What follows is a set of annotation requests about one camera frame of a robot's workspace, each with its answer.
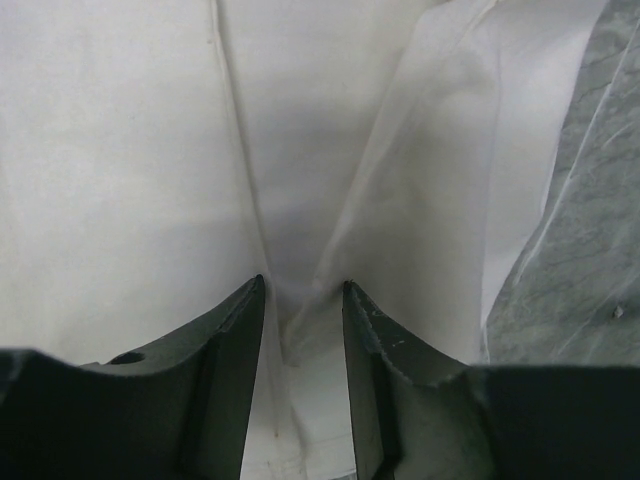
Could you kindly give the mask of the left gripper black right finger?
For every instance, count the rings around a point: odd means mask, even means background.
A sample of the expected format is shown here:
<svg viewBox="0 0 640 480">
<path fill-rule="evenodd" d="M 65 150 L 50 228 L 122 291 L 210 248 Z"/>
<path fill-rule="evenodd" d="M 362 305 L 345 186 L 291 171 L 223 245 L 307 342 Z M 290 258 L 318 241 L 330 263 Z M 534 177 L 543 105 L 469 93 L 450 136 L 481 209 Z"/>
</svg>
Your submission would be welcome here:
<svg viewBox="0 0 640 480">
<path fill-rule="evenodd" d="M 635 479 L 639 371 L 465 365 L 343 286 L 361 479 Z"/>
</svg>

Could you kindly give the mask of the white t shirt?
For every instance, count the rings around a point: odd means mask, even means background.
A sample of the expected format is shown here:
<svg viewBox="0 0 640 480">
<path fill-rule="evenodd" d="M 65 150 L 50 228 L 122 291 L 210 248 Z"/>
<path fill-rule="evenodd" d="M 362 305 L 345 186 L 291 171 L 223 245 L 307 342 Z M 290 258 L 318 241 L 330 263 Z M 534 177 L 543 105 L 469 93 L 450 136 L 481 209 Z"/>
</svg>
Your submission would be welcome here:
<svg viewBox="0 0 640 480">
<path fill-rule="evenodd" d="M 477 360 L 603 7 L 3 2 L 2 344 L 104 361 L 262 274 L 243 475 L 350 473 L 341 283 Z"/>
</svg>

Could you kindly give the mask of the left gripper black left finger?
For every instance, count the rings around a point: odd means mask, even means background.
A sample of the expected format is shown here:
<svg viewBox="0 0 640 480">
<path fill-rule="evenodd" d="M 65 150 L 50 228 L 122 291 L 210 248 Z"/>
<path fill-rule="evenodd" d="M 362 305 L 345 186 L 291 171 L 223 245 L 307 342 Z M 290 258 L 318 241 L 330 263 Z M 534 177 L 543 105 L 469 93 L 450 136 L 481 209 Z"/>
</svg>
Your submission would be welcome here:
<svg viewBox="0 0 640 480">
<path fill-rule="evenodd" d="M 258 367 L 264 280 L 105 363 L 1 352 L 5 479 L 237 479 Z"/>
</svg>

